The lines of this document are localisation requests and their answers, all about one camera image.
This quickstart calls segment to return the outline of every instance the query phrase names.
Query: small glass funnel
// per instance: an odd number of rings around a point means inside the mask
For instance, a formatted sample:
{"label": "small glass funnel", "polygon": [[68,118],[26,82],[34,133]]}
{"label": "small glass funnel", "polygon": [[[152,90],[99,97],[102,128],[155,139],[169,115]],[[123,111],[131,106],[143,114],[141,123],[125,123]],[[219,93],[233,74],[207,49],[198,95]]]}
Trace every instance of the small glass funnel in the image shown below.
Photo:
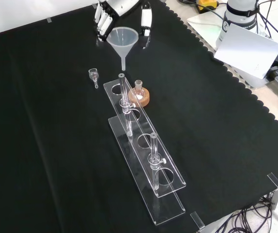
{"label": "small glass funnel", "polygon": [[94,68],[94,69],[90,69],[90,70],[88,71],[88,73],[89,73],[90,79],[94,81],[95,88],[97,89],[97,88],[98,88],[97,80],[98,80],[98,78],[99,78],[98,70],[95,69],[95,68]]}

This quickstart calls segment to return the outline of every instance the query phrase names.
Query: black felt tablecloth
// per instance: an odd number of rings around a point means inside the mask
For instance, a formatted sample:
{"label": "black felt tablecloth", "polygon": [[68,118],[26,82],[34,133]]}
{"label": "black felt tablecloth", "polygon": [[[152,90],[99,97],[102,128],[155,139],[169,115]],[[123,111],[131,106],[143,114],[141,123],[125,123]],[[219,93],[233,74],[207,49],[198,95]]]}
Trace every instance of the black felt tablecloth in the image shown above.
{"label": "black felt tablecloth", "polygon": [[[96,46],[86,7],[0,34],[0,232],[189,233],[193,211],[208,225],[275,189],[274,116],[160,1],[150,3],[151,43],[130,51],[126,76],[150,91],[145,109],[187,183],[178,191],[186,213],[150,220],[107,123],[115,112],[102,84],[117,79],[120,58]],[[139,32],[140,14],[118,26]]]}

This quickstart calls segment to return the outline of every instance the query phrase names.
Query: yellow device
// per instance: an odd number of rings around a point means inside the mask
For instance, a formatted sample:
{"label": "yellow device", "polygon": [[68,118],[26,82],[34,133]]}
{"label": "yellow device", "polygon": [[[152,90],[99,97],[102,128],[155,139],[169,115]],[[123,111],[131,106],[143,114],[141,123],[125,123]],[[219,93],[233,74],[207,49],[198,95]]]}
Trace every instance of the yellow device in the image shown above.
{"label": "yellow device", "polygon": [[[219,5],[216,0],[197,0],[196,3],[205,6],[211,10],[215,10]],[[207,12],[207,10],[201,6],[196,6],[196,8],[200,14]]]}

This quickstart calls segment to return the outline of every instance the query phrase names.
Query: white device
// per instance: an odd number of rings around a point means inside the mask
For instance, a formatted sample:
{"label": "white device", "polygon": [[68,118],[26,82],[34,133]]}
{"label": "white device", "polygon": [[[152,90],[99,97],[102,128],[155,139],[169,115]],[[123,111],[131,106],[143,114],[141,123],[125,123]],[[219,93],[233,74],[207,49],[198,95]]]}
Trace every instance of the white device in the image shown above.
{"label": "white device", "polygon": [[256,13],[259,12],[258,0],[228,0],[226,7],[222,30],[216,41],[217,48],[222,42],[231,23],[254,33],[257,32]]}

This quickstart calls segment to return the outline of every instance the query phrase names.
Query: plastic funnel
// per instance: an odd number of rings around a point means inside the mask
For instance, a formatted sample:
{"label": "plastic funnel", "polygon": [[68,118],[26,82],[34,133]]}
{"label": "plastic funnel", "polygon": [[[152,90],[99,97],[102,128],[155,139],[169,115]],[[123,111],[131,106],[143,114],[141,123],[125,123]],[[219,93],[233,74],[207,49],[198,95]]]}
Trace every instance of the plastic funnel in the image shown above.
{"label": "plastic funnel", "polygon": [[109,42],[109,44],[121,57],[122,70],[126,70],[125,58],[133,45],[138,41],[138,38],[138,32],[132,28],[127,27],[113,28],[107,37],[107,42]]}

